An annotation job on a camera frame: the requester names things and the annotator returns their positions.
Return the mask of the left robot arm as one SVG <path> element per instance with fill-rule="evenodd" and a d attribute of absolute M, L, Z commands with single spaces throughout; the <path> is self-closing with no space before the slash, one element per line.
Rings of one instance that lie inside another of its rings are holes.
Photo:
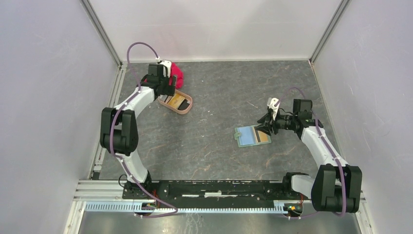
<path fill-rule="evenodd" d="M 119 161 L 127 181 L 135 184 L 134 192 L 143 199 L 152 195 L 153 185 L 137 152 L 137 117 L 159 96 L 174 95 L 177 78 L 171 74 L 171 67 L 168 60 L 149 64 L 147 74 L 138 80 L 132 94 L 101 113 L 100 145 Z"/>

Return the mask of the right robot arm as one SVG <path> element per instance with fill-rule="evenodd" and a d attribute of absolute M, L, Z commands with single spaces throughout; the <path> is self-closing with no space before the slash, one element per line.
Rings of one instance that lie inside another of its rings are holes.
<path fill-rule="evenodd" d="M 267 112 L 257 123 L 258 131 L 268 136 L 280 130 L 293 131 L 307 147 L 318 172 L 315 178 L 305 173 L 286 173 L 281 192 L 288 199 L 299 194 L 309 198 L 317 212 L 333 212 L 337 215 L 356 213 L 359 210 L 362 171 L 351 166 L 328 139 L 322 123 L 314 114 L 309 99 L 295 99 L 293 111 L 280 114 L 281 101 L 269 98 Z"/>

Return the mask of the green card holder wallet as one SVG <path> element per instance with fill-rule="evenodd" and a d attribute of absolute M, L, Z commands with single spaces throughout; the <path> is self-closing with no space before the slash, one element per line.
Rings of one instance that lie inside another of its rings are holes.
<path fill-rule="evenodd" d="M 238 147 L 242 148 L 242 147 L 260 145 L 260 144 L 256 144 L 255 139 L 254 139 L 253 130 L 255 129 L 255 127 L 256 125 L 250 125 L 250 126 L 235 128 L 235 133 L 233 137 L 237 141 Z"/>

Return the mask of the pink oval card tray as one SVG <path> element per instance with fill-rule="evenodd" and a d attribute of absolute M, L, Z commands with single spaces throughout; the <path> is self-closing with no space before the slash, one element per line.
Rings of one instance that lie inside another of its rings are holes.
<path fill-rule="evenodd" d="M 185 93 L 183 93 L 183 92 L 181 92 L 181 91 L 179 91 L 179 90 L 175 90 L 175 94 L 176 94 L 176 93 L 181 94 L 181 95 L 183 95 L 183 96 L 186 98 L 186 99 L 184 100 L 184 102 L 179 106 L 178 109 L 173 109 L 173 108 L 171 108 L 170 106 L 167 105 L 167 101 L 168 101 L 172 96 L 164 96 L 164 95 L 162 95 L 162 96 L 160 96 L 160 97 L 158 98 L 158 101 L 159 101 L 159 103 L 160 103 L 161 105 L 167 107 L 168 109 L 170 109 L 170 110 L 172 110 L 172 111 L 174 111 L 174 112 L 176 112 L 176 113 L 178 113 L 178 114 L 180 114 L 180 115 L 184 115 L 184 114 L 188 113 L 189 110 L 192 108 L 192 106 L 193 106 L 193 99 L 192 99 L 191 96 L 189 96 L 189 95 L 187 95 L 187 94 L 185 94 Z"/>

